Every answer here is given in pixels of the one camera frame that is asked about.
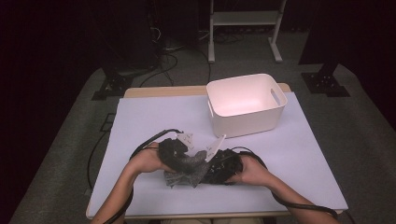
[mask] finger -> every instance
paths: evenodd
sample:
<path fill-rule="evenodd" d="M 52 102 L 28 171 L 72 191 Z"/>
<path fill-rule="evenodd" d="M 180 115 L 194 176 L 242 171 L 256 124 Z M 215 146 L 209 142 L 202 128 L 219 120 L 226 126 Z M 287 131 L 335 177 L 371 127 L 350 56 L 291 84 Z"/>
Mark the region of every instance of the finger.
<path fill-rule="evenodd" d="M 237 175 L 233 175 L 230 178 L 228 178 L 228 180 L 226 180 L 225 183 L 241 182 L 241 181 L 242 181 L 241 175 L 237 174 Z"/>

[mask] hand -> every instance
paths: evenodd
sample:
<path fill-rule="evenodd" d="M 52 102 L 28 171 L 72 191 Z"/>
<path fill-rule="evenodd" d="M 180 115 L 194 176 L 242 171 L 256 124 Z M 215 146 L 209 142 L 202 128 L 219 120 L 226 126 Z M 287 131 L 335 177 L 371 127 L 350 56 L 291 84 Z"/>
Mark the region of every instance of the hand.
<path fill-rule="evenodd" d="M 241 156 L 244 168 L 242 173 L 233 175 L 227 182 L 241 182 L 249 185 L 267 187 L 274 178 L 266 168 L 264 168 L 256 159 L 250 156 Z"/>
<path fill-rule="evenodd" d="M 159 144 L 150 143 L 145 149 L 137 153 L 129 162 L 128 166 L 133 168 L 139 174 L 151 173 L 157 170 L 173 172 L 171 168 L 163 164 L 158 157 Z"/>

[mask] bin handle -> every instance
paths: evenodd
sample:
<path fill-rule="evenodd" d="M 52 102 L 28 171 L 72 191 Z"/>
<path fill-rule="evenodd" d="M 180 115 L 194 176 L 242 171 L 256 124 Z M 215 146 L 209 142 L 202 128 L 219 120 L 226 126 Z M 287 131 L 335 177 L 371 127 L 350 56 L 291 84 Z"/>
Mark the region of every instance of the bin handle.
<path fill-rule="evenodd" d="M 207 105 L 209 105 L 210 115 L 212 116 L 212 118 L 214 118 L 212 111 L 212 104 L 210 104 L 210 101 L 207 101 Z"/>

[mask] forearm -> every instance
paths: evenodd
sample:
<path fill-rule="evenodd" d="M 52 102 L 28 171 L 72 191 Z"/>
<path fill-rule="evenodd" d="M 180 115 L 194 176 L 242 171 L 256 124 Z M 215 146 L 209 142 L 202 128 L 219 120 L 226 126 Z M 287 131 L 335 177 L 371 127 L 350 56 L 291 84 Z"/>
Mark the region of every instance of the forearm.
<path fill-rule="evenodd" d="M 102 224 L 113 217 L 122 208 L 132 192 L 132 187 L 138 174 L 139 173 L 131 165 L 125 166 L 113 190 L 111 190 L 91 223 Z M 124 215 L 118 218 L 114 223 L 123 223 L 123 220 Z"/>
<path fill-rule="evenodd" d="M 265 186 L 270 189 L 277 197 L 288 203 L 300 203 L 314 205 L 305 197 L 297 193 L 294 189 L 289 187 L 282 180 L 276 176 L 271 177 L 272 180 L 269 185 Z M 288 207 L 291 214 L 297 219 L 299 223 L 339 223 L 335 218 L 326 212 L 313 211 L 308 209 L 299 209 Z"/>

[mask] dark background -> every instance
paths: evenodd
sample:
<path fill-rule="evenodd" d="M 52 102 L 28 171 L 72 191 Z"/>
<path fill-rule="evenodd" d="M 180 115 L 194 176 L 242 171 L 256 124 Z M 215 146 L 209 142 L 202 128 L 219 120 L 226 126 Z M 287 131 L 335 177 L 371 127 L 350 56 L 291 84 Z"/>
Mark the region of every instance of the dark background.
<path fill-rule="evenodd" d="M 184 1 L 148 2 L 184 11 Z M 196 27 L 207 29 L 208 1 L 192 2 L 189 4 L 198 6 Z M 274 9 L 279 4 L 275 0 L 240 1 L 236 5 L 237 2 L 216 1 L 216 10 Z M 117 21 L 107 14 L 106 6 L 122 1 L 97 1 L 90 5 L 91 11 L 85 3 L 49 0 L 0 3 L 2 98 L 6 102 L 2 106 L 2 123 L 6 125 L 2 125 L 4 140 L 0 149 L 0 190 L 4 195 L 0 212 L 5 222 L 28 189 L 92 72 L 108 66 L 106 62 L 119 62 L 116 52 L 129 63 L 136 63 L 133 52 L 122 52 L 122 46 L 115 47 L 116 51 L 109 49 L 98 37 L 104 35 L 109 43 L 120 38 L 115 35 L 120 31 Z M 396 115 L 391 106 L 396 84 L 395 14 L 395 8 L 384 1 L 289 0 L 281 30 L 310 29 L 301 63 L 323 63 L 328 55 L 335 55 L 356 74 L 395 128 Z M 166 24 L 174 19 L 164 16 L 160 22 Z M 96 25 L 101 33 L 93 29 Z M 111 76 L 113 72 L 110 66 L 106 74 Z"/>

